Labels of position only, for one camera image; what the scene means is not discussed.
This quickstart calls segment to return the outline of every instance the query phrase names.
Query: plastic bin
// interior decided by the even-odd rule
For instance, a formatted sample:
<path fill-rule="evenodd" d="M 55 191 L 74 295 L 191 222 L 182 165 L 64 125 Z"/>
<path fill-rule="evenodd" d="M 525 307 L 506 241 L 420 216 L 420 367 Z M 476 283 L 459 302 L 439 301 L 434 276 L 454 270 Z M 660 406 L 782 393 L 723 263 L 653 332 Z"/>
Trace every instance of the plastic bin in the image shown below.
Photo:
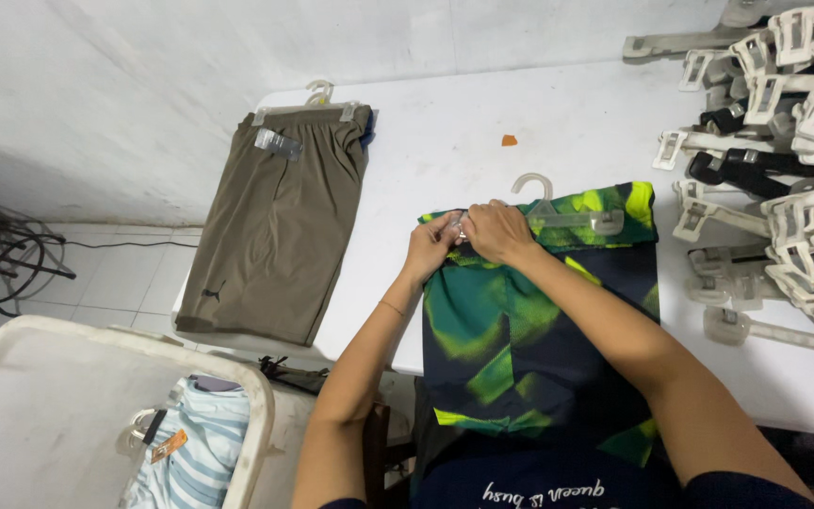
<path fill-rule="evenodd" d="M 194 372 L 233 380 L 250 398 L 223 507 L 290 506 L 315 399 L 254 367 L 152 338 L 39 316 L 0 328 L 0 507 L 117 507 L 139 467 L 119 437 Z"/>

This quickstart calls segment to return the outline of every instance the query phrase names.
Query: navy t-shirt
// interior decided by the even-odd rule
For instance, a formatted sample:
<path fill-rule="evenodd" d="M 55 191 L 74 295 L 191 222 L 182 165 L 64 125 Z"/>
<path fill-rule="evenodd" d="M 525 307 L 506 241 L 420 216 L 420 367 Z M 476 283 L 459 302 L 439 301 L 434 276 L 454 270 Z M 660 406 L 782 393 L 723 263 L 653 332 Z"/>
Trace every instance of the navy t-shirt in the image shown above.
<path fill-rule="evenodd" d="M 486 436 L 465 438 L 431 466 L 413 509 L 814 508 L 779 484 L 733 472 L 702 474 L 681 489 L 669 469 L 640 468 L 573 439 L 531 449 Z M 349 499 L 322 509 L 365 507 Z"/>

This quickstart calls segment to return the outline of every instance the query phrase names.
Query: puma logo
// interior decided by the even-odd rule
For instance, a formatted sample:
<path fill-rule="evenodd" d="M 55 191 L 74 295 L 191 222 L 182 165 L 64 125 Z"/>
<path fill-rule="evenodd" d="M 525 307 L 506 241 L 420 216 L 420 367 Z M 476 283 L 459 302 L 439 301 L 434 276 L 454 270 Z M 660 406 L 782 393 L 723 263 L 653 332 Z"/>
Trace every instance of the puma logo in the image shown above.
<path fill-rule="evenodd" d="M 219 286 L 219 289 L 216 290 L 215 292 L 210 292 L 209 290 L 206 290 L 205 288 L 203 288 L 203 296 L 204 297 L 215 297 L 215 300 L 220 303 L 221 299 L 219 298 L 219 292 L 221 292 L 221 288 L 224 287 L 225 281 L 221 282 L 221 286 Z"/>

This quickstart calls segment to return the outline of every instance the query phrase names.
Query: orange label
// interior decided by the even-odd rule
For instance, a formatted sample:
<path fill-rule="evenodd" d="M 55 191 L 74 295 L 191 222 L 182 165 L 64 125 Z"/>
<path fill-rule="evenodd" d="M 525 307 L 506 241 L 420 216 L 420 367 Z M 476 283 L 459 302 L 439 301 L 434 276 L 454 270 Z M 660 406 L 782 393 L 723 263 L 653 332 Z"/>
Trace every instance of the orange label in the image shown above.
<path fill-rule="evenodd" d="M 159 461 L 160 459 L 172 454 L 177 450 L 178 447 L 185 445 L 185 443 L 187 443 L 187 433 L 185 433 L 183 429 L 178 429 L 177 433 L 169 436 L 169 438 L 163 443 L 155 446 L 153 449 L 153 460 L 149 463 L 155 463 L 156 461 Z"/>

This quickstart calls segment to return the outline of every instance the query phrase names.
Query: white wall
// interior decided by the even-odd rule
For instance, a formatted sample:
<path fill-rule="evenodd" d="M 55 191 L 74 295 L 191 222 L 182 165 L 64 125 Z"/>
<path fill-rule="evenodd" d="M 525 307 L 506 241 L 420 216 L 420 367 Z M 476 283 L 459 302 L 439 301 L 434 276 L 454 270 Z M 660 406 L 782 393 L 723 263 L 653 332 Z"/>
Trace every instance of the white wall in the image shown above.
<path fill-rule="evenodd" d="M 725 0 L 0 0 L 0 205 L 200 224 L 266 93 L 620 58 Z"/>

